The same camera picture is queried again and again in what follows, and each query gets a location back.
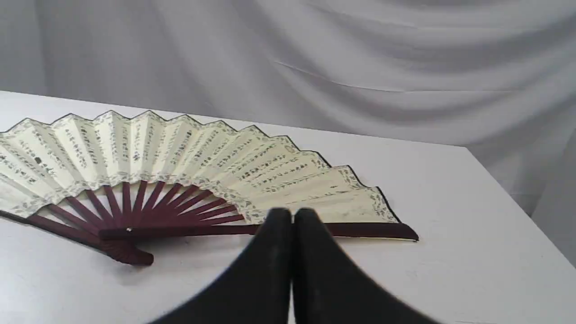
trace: black object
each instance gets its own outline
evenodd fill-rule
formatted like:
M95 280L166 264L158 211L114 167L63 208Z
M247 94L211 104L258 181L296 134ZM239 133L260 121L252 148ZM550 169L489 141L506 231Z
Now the black object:
M294 216L292 286L298 324L434 324L365 275L312 209Z
M156 324L285 324L290 304L292 215L273 209L250 244L203 292Z
M271 210L224 274L154 323L286 323L290 282L298 324L436 323L365 275L312 209L294 224L288 210Z

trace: dark red wooden rib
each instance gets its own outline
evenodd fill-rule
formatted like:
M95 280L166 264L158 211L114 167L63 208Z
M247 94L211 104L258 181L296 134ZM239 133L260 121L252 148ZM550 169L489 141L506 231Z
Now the dark red wooden rib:
M154 218L154 216L158 216L158 215L166 213L166 211L168 209L168 208L166 208L168 203L170 203L172 198L178 193L178 191L180 191L180 188L182 188L182 185L180 183L176 183L172 186L172 188L170 188L170 190L164 195L164 197L162 197L160 202L158 202L156 204L156 206L154 206L154 208L152 208L152 212L151 212L152 218L150 218L150 220L152 220Z
M158 196L160 195L160 192L162 192L162 189L164 188L165 184L166 183L164 181L158 181L156 183L156 187L154 187L154 191L152 191L150 198L148 198L148 201L146 201L146 204L144 205L144 208L142 209L142 215L140 218L140 224L141 225L146 224L148 222L148 218L150 217L150 212L154 208L154 205L156 204L156 200L158 200Z
M138 226L142 219L142 205L144 203L144 195L146 194L147 186L148 181L140 181L136 200L134 201L134 207L132 208L132 226Z
M106 223L96 216L90 209L86 208L80 201L74 197L66 197L66 201L80 214L87 222L94 225L98 229L106 228Z
M212 195L212 192L210 192L209 190L205 190L205 191L201 192L199 195L193 197L189 201L187 201L187 202L179 205L178 207L174 208L170 212L170 216L175 216L175 215L180 214L181 212L183 212L186 209L196 205L198 202L204 200L205 198L209 197L210 195Z
M114 224L117 227L122 227L122 212L120 211L120 206L118 205L116 196L114 196L114 191L112 191L112 187L107 184L103 187L104 192L106 193L106 198L108 198L108 205L110 206L110 210L114 216Z
M178 197L176 197L173 201L170 201L166 206L167 210L172 210L176 208L179 204L182 204L188 197L190 197L194 192L198 190L198 187L192 185L186 189L183 193L181 193Z
M114 218L112 218L112 215L110 215L110 212L108 212L108 209L106 209L106 207L104 207L104 205L102 205L102 202L96 197L96 195L94 194L94 191L86 190L86 195L88 196L88 199L90 199L90 202L92 203L94 208L96 208L96 211L98 211L98 214L100 215L100 217L106 223L106 226L108 228L115 227L116 225L114 224Z
M90 232L96 236L98 235L98 229L94 225L92 225L86 221L81 220L80 218L76 217L75 215L65 211L64 209L62 209L56 205L50 204L50 205L47 205L46 207L51 212L57 214L58 216L64 217L65 219L67 219L71 223L73 223L74 225L82 228L84 231L88 231L88 232Z
M199 214L199 213L205 212L205 211L207 211L207 210L210 210L210 209L212 209L212 208L214 208L214 207L218 207L218 206L220 206L220 205L224 205L225 203L226 203L226 201L225 201L224 199L218 198L218 199L216 199L216 200L213 201L213 202L209 202L209 203L207 203L207 204L204 204L204 205L202 205L202 206L200 206L200 207L198 207L198 208L192 209L192 210L190 210L189 212L185 212L185 213L180 214L180 215L184 216L185 214L190 214L190 215Z
M130 198L130 184L122 183L122 225L132 226L132 199Z
M202 219L214 217L214 216L224 214L227 212L232 212L235 210L236 210L236 207L234 207L234 206L227 206L224 208L218 208L216 210L211 210L211 211L205 212L205 213L195 213L194 210L190 210L189 212L185 212L183 214L176 216L174 218L174 220L170 221L170 223L176 224L175 222L177 222L177 220L183 220L184 222L187 222L187 224L190 224L190 223L195 223L197 221L200 221Z
M52 232L56 235L62 236L67 239L74 240L78 243L85 244L94 248L99 248L100 240L98 236L93 235L89 232L80 231L70 226L49 220L45 217L34 214L26 218L30 225L39 227L45 231Z
M198 222L198 226L212 226L212 225L218 225L218 224L224 224L224 223L232 223L233 221L239 221L239 220L244 220L244 216L232 215L232 216L226 216L226 217L204 219L204 220Z

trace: fan rib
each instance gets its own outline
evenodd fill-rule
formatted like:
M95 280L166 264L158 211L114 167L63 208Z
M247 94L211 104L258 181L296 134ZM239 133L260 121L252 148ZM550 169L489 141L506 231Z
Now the fan rib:
M212 192L210 190L205 190L205 191L201 192L199 195L192 197L192 199L190 199L189 201L187 201L187 202L179 205L178 207L174 208L170 213L170 217L177 216L181 212L183 212L186 209L196 205L198 202L204 200L205 198L209 197L210 195L212 195Z
M244 220L244 216L242 216L242 215L232 215L232 216L226 216L226 217L206 219L206 218L210 218L210 217L212 217L212 216L202 218L202 220L198 222L198 225L200 225L200 226L212 226L212 225L218 225L218 224L224 224L224 223L232 223L233 221Z
M37 226L41 229L45 229L46 231L50 231L57 235L63 236L64 238L68 238L94 248L98 248L98 246L100 245L100 240L98 239L98 236L92 235L89 232L80 231L78 229L66 226L64 224L57 223L53 220L49 220L45 217L39 216L38 214L30 216L26 220L28 220L28 222L34 226Z
M163 214L163 212L166 212L168 209L167 208L168 203L170 203L170 201L178 193L180 188L182 188L182 185L180 183L174 184L172 188L170 188L170 190L164 195L164 197L162 197L160 202L158 202L156 206L152 208L150 217L154 217L155 215Z
M80 216L84 217L86 221L97 227L98 229L105 228L106 223L96 216L90 209L86 208L80 201L78 201L74 197L66 197L66 201L74 208L74 210L80 214Z
M125 227L132 226L132 201L130 197L130 184L122 183L122 223Z
M212 209L214 207L218 207L220 205L223 205L226 203L226 200L222 199L222 198L218 198L213 202L209 202L207 204L204 204L198 208L192 209L189 212L185 212L183 214L180 214L179 217L185 217L185 216L189 216L189 215L196 215L202 212L205 212L209 209Z
M105 184L103 188L104 192L106 193L106 198L108 198L108 205L110 206L110 210L112 211L112 216L114 217L114 224L118 227L121 227L122 212L120 211L120 206L118 205L118 201L116 200L114 191L112 191L112 187L107 184Z
M138 193L136 194L136 200L134 201L134 206L132 207L132 226L138 226L142 218L142 205L144 203L144 195L146 194L146 187L148 186L148 181L140 181L138 186Z
M98 235L98 229L84 221L81 220L80 218L76 217L75 215L65 211L64 209L54 205L54 204L50 204L46 206L50 211L52 211L53 213L57 214L58 216L64 217L65 219L69 220L70 222L74 223L76 226L82 228L84 231L88 231L94 235Z
M88 196L88 199L90 199L90 202L92 203L94 208L96 208L96 211L98 211L98 214L100 215L100 217L102 217L108 228L113 228L115 226L114 218L112 218L112 215L110 215L110 212L106 209L106 207L102 205L100 199L96 197L94 191L86 190L86 195Z
M196 187L194 185L190 186L189 188L186 189L185 192L181 193L173 201L170 201L167 204L166 209L172 210L172 209L176 208L179 204L182 204L182 202L184 202L186 199L188 199L188 197L190 197L194 192L196 192L196 190L198 190L198 187Z
M158 196L160 196L160 192L162 192L162 189L164 188L164 185L166 183L164 181L158 181L156 183L156 187L154 187L154 191L152 191L152 194L150 195L150 197L148 198L148 201L146 201L146 204L144 205L144 208L142 209L142 215L141 215L141 222L146 223L148 220L148 217L150 212L152 211L152 209L154 208L154 205L156 204L156 200L158 200Z

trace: hand fan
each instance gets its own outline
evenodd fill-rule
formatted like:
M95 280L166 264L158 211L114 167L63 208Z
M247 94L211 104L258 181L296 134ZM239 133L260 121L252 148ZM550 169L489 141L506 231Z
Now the hand fan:
M350 167L187 115L25 119L0 136L0 190L3 216L130 264L152 255L124 238L254 233L280 206L314 208L335 235L418 240Z

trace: white table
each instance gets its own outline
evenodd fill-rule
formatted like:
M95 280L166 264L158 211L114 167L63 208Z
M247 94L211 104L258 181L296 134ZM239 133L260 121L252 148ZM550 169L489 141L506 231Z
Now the white table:
M0 92L0 129L140 108ZM165 118L178 114L158 113ZM202 122L213 118L195 116ZM241 128L251 122L227 120ZM465 149L259 124L380 186L419 243L342 239L380 285L444 323L575 323L576 270ZM170 240L133 268L32 227L0 220L1 323L142 323L216 278L249 236Z

